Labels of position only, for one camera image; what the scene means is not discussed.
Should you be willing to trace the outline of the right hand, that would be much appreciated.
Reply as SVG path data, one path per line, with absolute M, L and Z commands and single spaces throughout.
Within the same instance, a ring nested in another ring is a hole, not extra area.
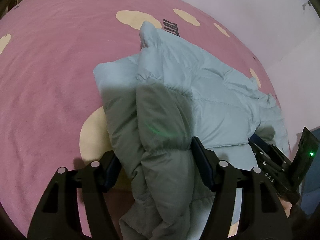
M 279 200 L 280 200 L 280 202 L 281 202 L 281 204 L 283 206 L 283 209 L 285 211 L 285 214 L 286 214 L 287 218 L 289 218 L 290 210 L 292 208 L 292 204 L 289 201 L 287 201 L 285 198 L 279 197 Z

